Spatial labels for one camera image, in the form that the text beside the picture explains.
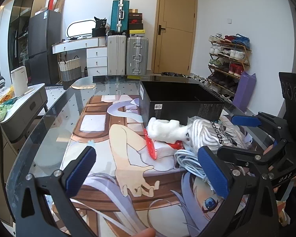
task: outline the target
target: anime character illustration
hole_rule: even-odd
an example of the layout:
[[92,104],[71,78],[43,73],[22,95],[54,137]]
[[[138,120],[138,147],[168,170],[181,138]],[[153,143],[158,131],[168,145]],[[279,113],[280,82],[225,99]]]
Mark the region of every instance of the anime character illustration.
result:
[[150,157],[138,96],[91,97],[61,169],[88,145],[96,162],[71,200],[97,236],[131,236],[147,227],[159,237],[197,236],[222,202],[207,183],[179,167],[172,146],[155,141],[157,158]]

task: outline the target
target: teal suitcase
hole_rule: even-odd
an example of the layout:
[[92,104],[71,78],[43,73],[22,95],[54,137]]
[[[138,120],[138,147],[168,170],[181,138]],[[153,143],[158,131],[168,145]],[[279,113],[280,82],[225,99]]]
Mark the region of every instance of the teal suitcase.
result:
[[111,15],[111,30],[115,33],[125,33],[128,29],[128,0],[114,0]]

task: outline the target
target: glass table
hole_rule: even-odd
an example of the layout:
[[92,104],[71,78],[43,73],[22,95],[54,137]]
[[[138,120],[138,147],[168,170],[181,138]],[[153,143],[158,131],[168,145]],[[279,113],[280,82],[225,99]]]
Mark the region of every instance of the glass table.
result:
[[[149,226],[157,230],[157,236],[194,236],[201,231],[215,211],[204,212],[200,201],[210,196],[219,204],[221,199],[197,191],[205,183],[175,165],[173,156],[150,160],[143,151],[142,126],[136,116],[120,115],[138,116],[133,101],[139,97],[140,80],[199,84],[190,78],[167,76],[97,76],[76,81],[43,116],[16,158],[6,185],[14,215],[20,202],[18,188],[28,173],[51,175],[89,145],[97,152],[96,163],[72,202],[97,236],[130,236]],[[108,106],[118,102],[123,109],[106,117]],[[224,111],[228,118],[244,115],[228,102]],[[250,149],[262,154],[273,144],[259,128],[241,127],[244,130],[253,137]],[[125,153],[121,154],[123,145]],[[66,232],[56,207],[51,205],[51,209],[59,229]],[[196,220],[195,213],[204,216]]]

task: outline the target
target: stack of shoe boxes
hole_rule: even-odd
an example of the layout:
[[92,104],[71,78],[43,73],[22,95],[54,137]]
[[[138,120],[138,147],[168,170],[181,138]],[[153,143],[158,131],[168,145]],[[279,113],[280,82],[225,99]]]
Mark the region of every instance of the stack of shoe boxes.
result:
[[128,29],[131,37],[144,36],[143,14],[138,13],[138,9],[129,9]]

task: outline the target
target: basket handle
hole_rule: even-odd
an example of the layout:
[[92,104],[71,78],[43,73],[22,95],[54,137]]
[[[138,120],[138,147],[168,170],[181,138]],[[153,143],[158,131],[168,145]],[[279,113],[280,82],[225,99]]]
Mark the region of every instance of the basket handle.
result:
[[60,60],[63,60],[63,61],[64,61],[64,63],[66,64],[66,61],[65,61],[63,58],[59,58],[59,61],[60,61]]

